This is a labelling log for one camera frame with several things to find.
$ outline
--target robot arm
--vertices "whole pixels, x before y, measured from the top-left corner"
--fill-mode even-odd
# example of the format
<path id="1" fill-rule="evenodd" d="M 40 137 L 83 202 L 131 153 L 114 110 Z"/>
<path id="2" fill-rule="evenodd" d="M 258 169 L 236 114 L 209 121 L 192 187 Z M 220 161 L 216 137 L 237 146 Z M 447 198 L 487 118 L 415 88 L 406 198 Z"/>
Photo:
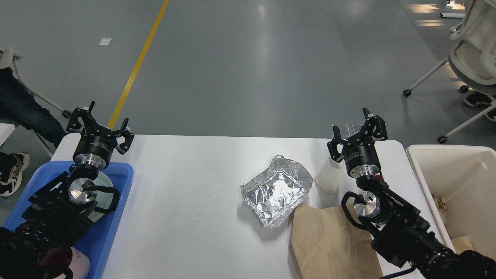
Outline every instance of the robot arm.
<path id="1" fill-rule="evenodd" d="M 45 279 L 72 271 L 61 264 L 47 260 L 51 253 L 69 250 L 93 225 L 91 212 L 113 212 L 119 203 L 119 191 L 96 185 L 100 170 L 110 162 L 114 148 L 126 153 L 134 138 L 127 128 L 128 119 L 119 130 L 112 131 L 99 125 L 89 109 L 76 108 L 67 126 L 68 132 L 81 134 L 69 172 L 63 172 L 42 186 L 29 198 L 31 206 L 22 217 L 26 220 L 14 231 L 0 228 L 0 278 Z M 124 137 L 118 144 L 117 138 Z M 99 192 L 112 194 L 109 208 L 97 206 Z"/>
<path id="2" fill-rule="evenodd" d="M 373 236 L 372 248 L 388 262 L 402 267 L 406 262 L 428 279 L 496 278 L 496 262 L 475 251 L 457 255 L 428 232 L 429 222 L 420 210 L 390 190 L 381 175 L 381 166 L 374 142 L 386 140 L 384 120 L 364 108 L 366 121 L 355 135 L 342 139 L 334 126 L 334 137 L 327 144 L 331 158 L 345 160 L 348 175 L 356 179 L 361 194 L 347 192 L 342 201 L 346 218 L 359 229 Z M 342 154 L 337 146 L 343 145 Z M 358 213 L 356 222 L 346 203 L 353 198 Z M 386 277 L 393 278 L 405 272 Z"/>

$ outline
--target brown paper bag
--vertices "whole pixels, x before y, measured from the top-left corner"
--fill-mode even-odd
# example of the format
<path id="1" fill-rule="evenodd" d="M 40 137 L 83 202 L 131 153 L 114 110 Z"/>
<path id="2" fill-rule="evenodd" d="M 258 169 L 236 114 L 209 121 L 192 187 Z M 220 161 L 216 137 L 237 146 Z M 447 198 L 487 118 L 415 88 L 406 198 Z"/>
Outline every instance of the brown paper bag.
<path id="1" fill-rule="evenodd" d="M 371 241 L 368 232 L 350 224 L 341 207 L 318 210 L 301 204 L 295 210 L 291 245 L 304 279 L 381 277 Z"/>
<path id="2" fill-rule="evenodd" d="M 461 254 L 464 251 L 474 249 L 474 246 L 472 246 L 472 241 L 470 241 L 470 238 L 468 238 L 468 236 L 453 238 L 451 240 L 451 243 L 453 244 L 453 247 L 455 248 L 455 252 L 457 254 Z"/>

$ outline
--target white plate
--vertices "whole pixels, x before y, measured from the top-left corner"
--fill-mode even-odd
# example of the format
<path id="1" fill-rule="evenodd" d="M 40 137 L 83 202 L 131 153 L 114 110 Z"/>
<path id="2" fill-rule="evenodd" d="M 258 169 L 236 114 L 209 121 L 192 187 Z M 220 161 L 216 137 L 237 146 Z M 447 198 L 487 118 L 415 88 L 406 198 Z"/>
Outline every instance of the white plate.
<path id="1" fill-rule="evenodd" d="M 103 172 L 98 173 L 98 177 L 94 180 L 95 185 L 100 185 L 100 186 L 105 186 L 105 187 L 113 187 L 114 185 L 112 184 L 112 181 L 110 178 Z M 110 193 L 104 193 L 104 192 L 97 192 L 96 196 L 96 201 L 98 202 L 98 207 L 103 208 L 103 209 L 108 209 L 110 207 L 110 204 L 112 203 L 112 194 Z M 91 212 L 88 218 L 92 220 L 94 223 L 98 220 L 100 220 L 101 217 L 103 217 L 103 213 L 99 212 Z"/>

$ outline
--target blue plastic tray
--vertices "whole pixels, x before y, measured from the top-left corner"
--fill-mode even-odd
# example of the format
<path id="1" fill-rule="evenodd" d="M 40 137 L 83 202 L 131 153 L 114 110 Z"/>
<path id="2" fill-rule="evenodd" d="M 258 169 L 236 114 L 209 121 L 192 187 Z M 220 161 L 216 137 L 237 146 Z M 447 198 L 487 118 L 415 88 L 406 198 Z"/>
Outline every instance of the blue plastic tray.
<path id="1" fill-rule="evenodd" d="M 40 166 L 33 174 L 3 226 L 9 230 L 14 230 L 22 224 L 24 222 L 21 217 L 22 213 L 31 205 L 28 198 L 57 175 L 68 171 L 69 166 L 72 164 L 74 162 L 50 161 Z M 91 269 L 86 277 L 87 279 L 102 278 L 134 174 L 132 167 L 126 163 L 110 163 L 102 172 L 110 178 L 114 187 L 121 192 L 121 195 L 116 211 L 106 214 L 98 220 L 74 245 L 77 250 L 83 252 L 91 261 Z"/>

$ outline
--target yellow floor line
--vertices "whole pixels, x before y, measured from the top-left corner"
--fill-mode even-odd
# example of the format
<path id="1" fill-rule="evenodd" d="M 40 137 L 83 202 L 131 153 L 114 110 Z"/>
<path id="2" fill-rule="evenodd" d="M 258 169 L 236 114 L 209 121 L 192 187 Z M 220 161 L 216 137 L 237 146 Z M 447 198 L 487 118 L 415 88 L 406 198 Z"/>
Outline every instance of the yellow floor line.
<path id="1" fill-rule="evenodd" d="M 134 65 L 134 68 L 132 69 L 131 76 L 129 76 L 129 79 L 127 80 L 127 83 L 124 87 L 124 91 L 119 98 L 119 102 L 117 103 L 116 108 L 114 109 L 114 113 L 112 114 L 112 117 L 109 120 L 109 123 L 107 124 L 107 127 L 109 129 L 114 129 L 114 125 L 116 124 L 117 118 L 119 117 L 119 114 L 121 113 L 121 110 L 124 106 L 125 100 L 127 99 L 127 96 L 129 95 L 129 91 L 131 90 L 132 84 L 134 83 L 134 79 L 136 79 L 136 75 L 138 74 L 139 68 L 141 67 L 141 64 L 143 63 L 143 59 L 146 56 L 146 52 L 148 51 L 148 48 L 150 47 L 150 44 L 153 40 L 153 36 L 155 35 L 155 31 L 157 31 L 158 24 L 160 23 L 160 20 L 162 19 L 162 15 L 165 12 L 165 8 L 167 7 L 167 4 L 169 4 L 169 0 L 164 0 L 164 3 L 162 4 L 162 7 L 160 8 L 160 12 L 157 15 L 157 18 L 155 19 L 155 22 L 153 23 L 152 29 L 150 30 L 150 34 L 148 34 L 148 38 L 146 38 L 146 42 L 141 49 L 141 53 L 139 54 L 138 60 L 136 61 L 136 64 Z"/>

